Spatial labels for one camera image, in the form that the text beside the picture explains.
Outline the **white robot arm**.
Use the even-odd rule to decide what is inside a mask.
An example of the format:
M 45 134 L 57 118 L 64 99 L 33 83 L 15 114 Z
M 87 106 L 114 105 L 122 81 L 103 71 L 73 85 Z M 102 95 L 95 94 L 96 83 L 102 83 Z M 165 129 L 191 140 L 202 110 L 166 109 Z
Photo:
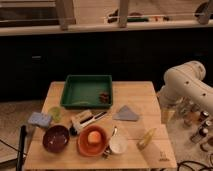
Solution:
M 187 114 L 194 106 L 213 115 L 213 87 L 203 82 L 205 75 L 199 61 L 171 67 L 164 73 L 164 85 L 157 93 L 164 124 L 172 114 Z

